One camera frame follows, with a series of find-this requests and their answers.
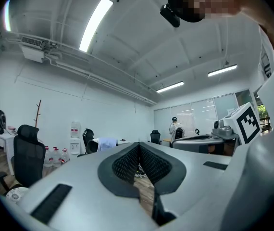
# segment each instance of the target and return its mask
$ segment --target floor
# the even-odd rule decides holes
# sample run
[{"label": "floor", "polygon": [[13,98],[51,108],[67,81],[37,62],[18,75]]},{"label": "floor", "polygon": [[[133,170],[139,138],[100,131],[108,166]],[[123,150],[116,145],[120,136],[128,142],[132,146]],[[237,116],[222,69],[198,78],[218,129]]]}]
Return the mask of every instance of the floor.
[{"label": "floor", "polygon": [[[56,169],[57,168],[55,167],[43,167],[43,177],[47,176],[48,174],[50,174],[52,171]],[[9,188],[14,186],[15,184],[18,184],[18,181],[9,172],[6,153],[3,152],[3,149],[0,149],[0,172],[1,171],[4,171],[8,174],[8,176],[6,176],[4,179],[7,185],[9,186]],[[134,186],[136,186],[139,189],[141,206],[151,216],[152,208],[153,208],[153,199],[154,199],[154,186],[152,185],[152,183],[147,177],[142,179],[135,177]],[[0,194],[4,194],[4,193],[5,193],[5,189],[0,184]]]}]

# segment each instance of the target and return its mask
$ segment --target ceiling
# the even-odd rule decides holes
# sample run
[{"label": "ceiling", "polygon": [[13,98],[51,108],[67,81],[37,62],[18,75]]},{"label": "ceiling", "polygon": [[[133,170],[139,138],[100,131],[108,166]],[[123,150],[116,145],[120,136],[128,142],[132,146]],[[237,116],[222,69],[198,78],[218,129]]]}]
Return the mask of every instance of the ceiling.
[{"label": "ceiling", "polygon": [[238,68],[214,77],[214,82],[245,77],[257,64],[260,37],[252,21],[237,15],[198,23],[181,21],[181,26],[174,28],[160,15],[167,0],[111,0],[114,4],[86,54],[78,49],[99,1],[11,0],[13,33],[3,32],[3,36],[12,39],[23,33],[53,40],[57,50],[67,53],[64,61],[155,102],[166,97],[155,90],[179,81],[185,82],[180,88],[207,81],[207,73],[223,67],[225,58]]}]

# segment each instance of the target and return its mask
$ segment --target glass wall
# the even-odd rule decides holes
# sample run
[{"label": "glass wall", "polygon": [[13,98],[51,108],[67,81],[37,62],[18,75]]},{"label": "glass wall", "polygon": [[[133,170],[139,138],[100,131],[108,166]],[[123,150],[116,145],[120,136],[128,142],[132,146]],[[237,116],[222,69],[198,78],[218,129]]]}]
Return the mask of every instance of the glass wall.
[{"label": "glass wall", "polygon": [[191,103],[191,108],[193,109],[195,128],[199,129],[200,135],[211,133],[214,122],[217,121],[213,99]]},{"label": "glass wall", "polygon": [[232,113],[237,108],[237,101],[234,94],[214,98],[217,118],[220,120]]},{"label": "glass wall", "polygon": [[237,92],[235,95],[237,96],[238,106],[242,106],[242,105],[250,102],[253,109],[255,109],[249,90],[244,90],[244,91]]},{"label": "glass wall", "polygon": [[251,102],[254,107],[249,90],[238,92],[236,95],[230,93],[194,103],[155,110],[154,127],[161,134],[161,140],[170,139],[169,127],[172,123],[172,117],[176,116],[185,130],[185,137],[195,136],[196,128],[200,131],[200,135],[209,134],[212,132],[215,121],[224,118],[237,109],[239,105],[247,102]]}]

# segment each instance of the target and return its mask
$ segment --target box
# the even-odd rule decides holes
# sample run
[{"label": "box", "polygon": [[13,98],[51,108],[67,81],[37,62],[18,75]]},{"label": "box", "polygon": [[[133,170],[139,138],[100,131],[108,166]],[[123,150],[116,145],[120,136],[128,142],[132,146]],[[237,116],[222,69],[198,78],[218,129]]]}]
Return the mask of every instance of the box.
[{"label": "box", "polygon": [[251,103],[238,107],[222,120],[225,126],[230,126],[239,135],[241,144],[250,144],[261,134],[259,120]]}]

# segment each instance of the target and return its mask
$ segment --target office chair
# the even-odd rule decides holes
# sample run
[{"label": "office chair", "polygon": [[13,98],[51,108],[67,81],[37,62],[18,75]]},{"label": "office chair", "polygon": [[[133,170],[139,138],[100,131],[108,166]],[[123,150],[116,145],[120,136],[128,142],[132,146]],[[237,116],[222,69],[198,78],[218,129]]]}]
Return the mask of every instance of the office chair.
[{"label": "office chair", "polygon": [[98,151],[99,144],[94,142],[94,141],[89,141],[87,146],[86,146],[86,153],[85,154],[80,154],[77,157],[84,156],[87,154],[95,153]]},{"label": "office chair", "polygon": [[87,144],[89,141],[94,139],[93,136],[94,136],[93,131],[86,128],[86,130],[83,133],[83,140],[84,140],[85,147],[87,147]]},{"label": "office chair", "polygon": [[174,139],[180,139],[183,137],[183,129],[181,128],[177,128],[176,131],[175,131],[175,137]]},{"label": "office chair", "polygon": [[21,125],[18,128],[17,136],[14,137],[14,172],[15,178],[20,184],[9,189],[4,181],[7,176],[0,172],[0,182],[6,192],[17,187],[30,187],[42,178],[43,163],[45,157],[44,144],[37,141],[38,128]]},{"label": "office chair", "polygon": [[162,144],[162,141],[160,141],[161,134],[158,132],[158,130],[153,130],[151,133],[151,143],[154,144]]}]

